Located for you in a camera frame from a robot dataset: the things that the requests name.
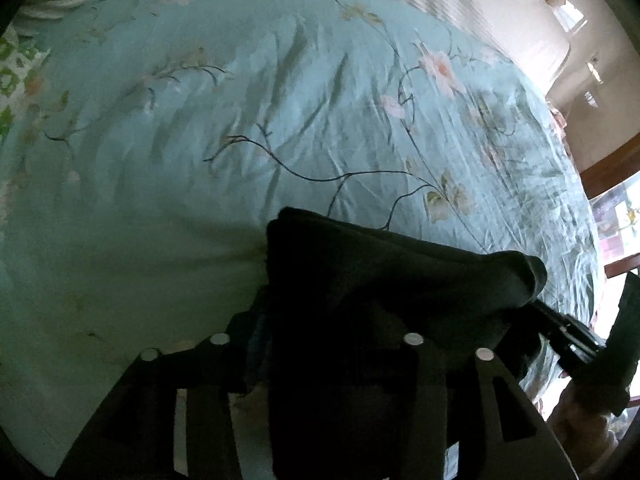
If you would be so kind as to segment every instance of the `folded black fabric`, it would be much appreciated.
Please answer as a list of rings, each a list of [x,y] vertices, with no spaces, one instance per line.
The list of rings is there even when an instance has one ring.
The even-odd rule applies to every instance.
[[[290,329],[329,326],[374,301],[441,349],[495,348],[504,313],[535,300],[546,269],[516,251],[475,254],[283,209],[268,225],[270,289]]]

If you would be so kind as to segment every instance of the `wall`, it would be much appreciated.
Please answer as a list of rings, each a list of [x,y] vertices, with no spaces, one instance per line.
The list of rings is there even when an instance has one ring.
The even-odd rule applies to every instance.
[[[549,99],[567,118],[567,141],[580,171],[640,132],[640,56],[604,0],[568,0],[588,20],[572,36],[572,51]],[[586,63],[597,56],[603,84]],[[593,93],[598,108],[584,93]]]

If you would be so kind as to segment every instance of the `bed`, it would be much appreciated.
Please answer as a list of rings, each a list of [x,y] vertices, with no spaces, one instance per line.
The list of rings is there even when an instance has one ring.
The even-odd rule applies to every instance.
[[[534,254],[542,298],[588,321],[596,229],[543,97],[568,44],[514,1],[28,1],[0,50],[22,92],[0,147],[17,449],[53,474],[142,349],[246,310],[287,205]],[[554,369],[545,349],[532,399]]]

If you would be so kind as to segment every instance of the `green patterned fabric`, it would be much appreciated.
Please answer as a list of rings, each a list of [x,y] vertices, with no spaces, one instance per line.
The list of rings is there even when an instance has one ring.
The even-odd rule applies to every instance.
[[[21,45],[11,25],[0,38],[0,142],[19,115],[29,82],[47,55],[48,52]]]

